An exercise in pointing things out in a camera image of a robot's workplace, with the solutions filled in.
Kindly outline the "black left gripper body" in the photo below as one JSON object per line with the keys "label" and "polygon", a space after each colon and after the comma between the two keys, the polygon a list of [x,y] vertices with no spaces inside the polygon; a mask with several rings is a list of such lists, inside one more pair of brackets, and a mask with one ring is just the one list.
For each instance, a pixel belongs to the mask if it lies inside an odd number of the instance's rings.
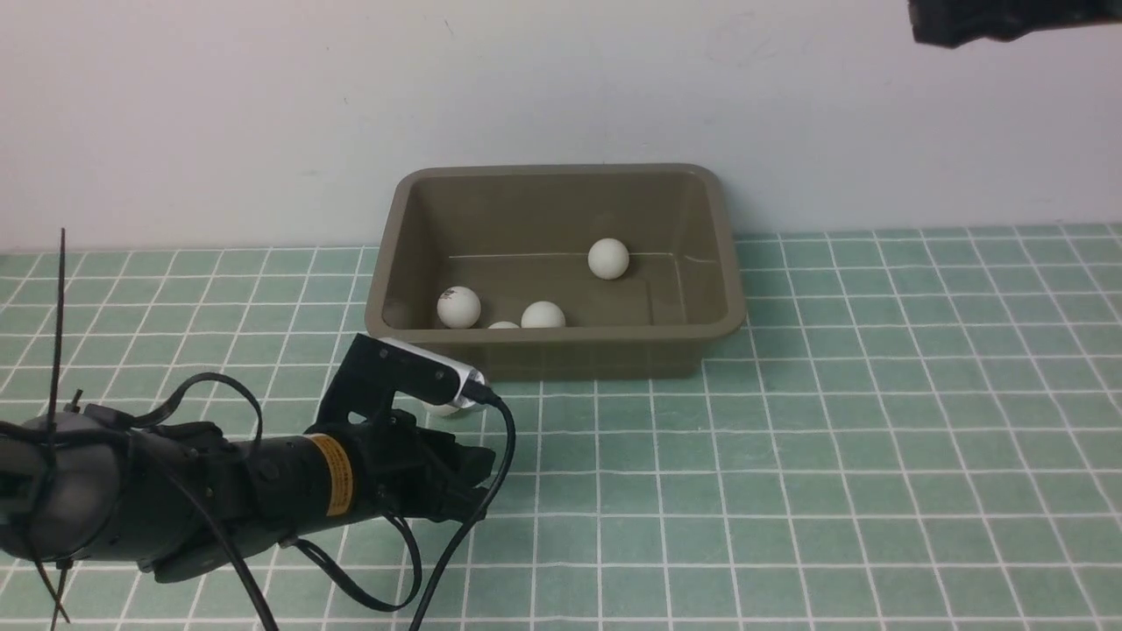
{"label": "black left gripper body", "polygon": [[352,512],[433,522],[454,521],[454,435],[416,426],[410,415],[347,426],[347,449],[357,484]]}

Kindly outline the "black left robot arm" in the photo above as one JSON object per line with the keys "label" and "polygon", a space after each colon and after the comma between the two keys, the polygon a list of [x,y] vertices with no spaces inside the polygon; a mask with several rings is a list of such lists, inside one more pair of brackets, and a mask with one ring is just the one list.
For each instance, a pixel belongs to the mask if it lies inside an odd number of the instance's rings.
{"label": "black left robot arm", "polygon": [[197,421],[128,443],[42,448],[3,439],[3,551],[29,560],[134,563],[163,584],[228,563],[199,500],[243,557],[381,516],[465,522],[485,499],[493,449],[390,420],[272,436],[252,449]]}

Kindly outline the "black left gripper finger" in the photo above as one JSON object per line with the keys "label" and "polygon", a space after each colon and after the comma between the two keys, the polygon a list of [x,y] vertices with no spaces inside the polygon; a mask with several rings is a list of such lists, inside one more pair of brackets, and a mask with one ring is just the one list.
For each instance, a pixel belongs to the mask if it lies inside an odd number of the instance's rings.
{"label": "black left gripper finger", "polygon": [[412,518],[436,523],[445,521],[465,523],[472,519],[489,491],[488,487],[421,490],[412,499]]}
{"label": "black left gripper finger", "polygon": [[493,449],[458,443],[454,435],[430,436],[430,463],[456,487],[480,487],[493,476],[496,458]]}

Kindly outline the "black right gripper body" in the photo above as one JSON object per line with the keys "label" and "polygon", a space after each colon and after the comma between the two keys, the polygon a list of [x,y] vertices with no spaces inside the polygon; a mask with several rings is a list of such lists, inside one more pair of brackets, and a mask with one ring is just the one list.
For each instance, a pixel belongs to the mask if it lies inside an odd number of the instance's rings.
{"label": "black right gripper body", "polygon": [[1063,31],[1121,21],[1119,1],[909,1],[919,44],[962,47],[988,39],[1014,42],[1028,33]]}

